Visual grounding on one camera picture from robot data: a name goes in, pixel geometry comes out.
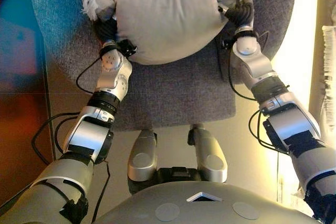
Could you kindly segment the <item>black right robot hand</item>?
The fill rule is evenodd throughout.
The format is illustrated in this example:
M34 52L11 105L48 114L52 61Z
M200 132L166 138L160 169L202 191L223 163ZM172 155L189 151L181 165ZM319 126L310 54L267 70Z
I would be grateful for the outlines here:
M237 0L234 7L219 4L218 11L236 27L253 27L255 12L253 0Z

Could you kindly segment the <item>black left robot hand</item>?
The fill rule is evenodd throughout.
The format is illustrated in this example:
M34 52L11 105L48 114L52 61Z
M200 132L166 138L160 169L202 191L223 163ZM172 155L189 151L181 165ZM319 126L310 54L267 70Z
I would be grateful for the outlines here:
M97 19L93 22L93 31L102 44L109 40L116 41L118 32L117 21L113 17L105 22Z

